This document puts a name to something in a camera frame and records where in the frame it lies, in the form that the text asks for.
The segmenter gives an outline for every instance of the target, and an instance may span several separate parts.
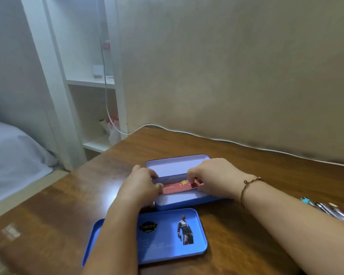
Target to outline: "bed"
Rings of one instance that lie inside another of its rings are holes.
[[[0,122],[0,201],[51,173],[57,162],[26,133]]]

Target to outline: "hand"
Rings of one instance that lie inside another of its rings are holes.
[[[224,158],[214,158],[204,160],[200,165],[188,170],[188,181],[193,183],[195,178],[203,182],[199,189],[207,194],[239,199],[245,186],[243,181],[253,180],[256,176],[238,170]]]
[[[128,204],[136,205],[139,209],[151,205],[163,190],[163,184],[153,184],[151,181],[152,178],[157,177],[157,173],[152,169],[135,165],[131,174],[121,185],[117,199],[126,200]]]

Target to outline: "wooden desk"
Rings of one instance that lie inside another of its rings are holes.
[[[92,226],[105,216],[133,165],[191,154],[224,157],[294,197],[344,207],[344,167],[143,128],[1,216],[0,259],[18,275],[79,274]],[[194,208],[208,239],[206,253],[149,264],[141,274],[299,273],[239,203],[223,200]],[[21,234],[13,241],[1,232],[9,224]]]

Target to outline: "card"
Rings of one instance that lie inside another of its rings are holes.
[[[191,190],[196,188],[200,185],[201,182],[195,180],[194,183],[189,183],[187,180],[173,182],[173,183],[166,183],[163,188],[162,194],[173,194],[182,191]]]

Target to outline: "bracelet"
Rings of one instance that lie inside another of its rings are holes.
[[[240,202],[241,202],[241,206],[242,206],[243,208],[245,208],[245,206],[244,206],[243,203],[242,203],[243,193],[245,192],[245,190],[246,190],[246,188],[248,187],[248,185],[250,185],[250,183],[253,183],[253,182],[257,181],[257,180],[263,181],[263,179],[262,179],[261,177],[257,177],[257,178],[255,178],[255,179],[253,179],[253,180],[251,180],[251,181],[247,181],[247,180],[244,181],[245,187],[242,189],[241,197],[239,198],[239,200],[240,200]]]

